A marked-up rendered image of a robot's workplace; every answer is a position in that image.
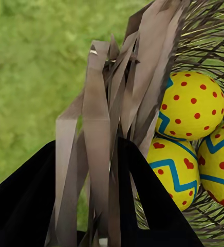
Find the wicker basket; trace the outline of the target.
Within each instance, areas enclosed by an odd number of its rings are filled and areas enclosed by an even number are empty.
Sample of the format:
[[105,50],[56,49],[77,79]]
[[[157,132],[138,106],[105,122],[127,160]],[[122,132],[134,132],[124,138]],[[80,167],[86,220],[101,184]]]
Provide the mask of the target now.
[[[118,179],[118,137],[133,142],[147,158],[171,73],[201,69],[224,81],[224,72],[209,69],[205,60],[224,62],[224,0],[154,0],[129,18],[122,49],[113,33],[110,42],[93,40],[86,64],[85,88],[55,121],[55,202],[44,247],[77,247],[77,202],[87,178],[85,191],[89,208],[88,230],[79,247],[121,247]],[[216,14],[216,15],[215,15]],[[214,15],[216,17],[214,17]],[[196,25],[195,25],[196,24]],[[195,26],[194,26],[195,25]],[[217,32],[218,30],[219,32]],[[223,37],[216,45],[189,46],[202,39]],[[188,58],[180,58],[189,54]],[[206,56],[199,56],[208,52]],[[199,59],[197,62],[194,61]],[[181,66],[178,66],[181,65]],[[182,66],[183,65],[183,66]],[[224,82],[220,83],[224,87]],[[224,91],[223,91],[224,94]],[[83,127],[77,136],[77,120]],[[190,141],[197,153],[199,141]],[[137,224],[149,228],[137,189],[129,172]],[[224,234],[222,211],[200,184],[192,204],[182,211],[192,224],[207,218],[210,225],[195,228],[199,240],[215,242]],[[212,204],[204,211],[200,208]],[[211,209],[211,210],[210,210]],[[215,228],[207,228],[215,225]],[[212,231],[220,231],[211,234]]]

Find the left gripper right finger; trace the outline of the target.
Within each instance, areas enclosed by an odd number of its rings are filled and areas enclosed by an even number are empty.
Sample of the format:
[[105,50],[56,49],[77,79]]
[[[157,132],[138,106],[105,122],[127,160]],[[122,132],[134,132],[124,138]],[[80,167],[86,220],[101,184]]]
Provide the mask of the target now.
[[[149,228],[137,224],[131,172]],[[118,137],[121,247],[204,247],[138,147]]]

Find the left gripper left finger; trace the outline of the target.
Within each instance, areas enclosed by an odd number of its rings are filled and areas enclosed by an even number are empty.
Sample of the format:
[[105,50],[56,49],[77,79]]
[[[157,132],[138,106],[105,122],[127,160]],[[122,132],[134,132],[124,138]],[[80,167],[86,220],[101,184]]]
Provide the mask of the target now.
[[55,202],[55,140],[0,184],[0,247],[44,247]]

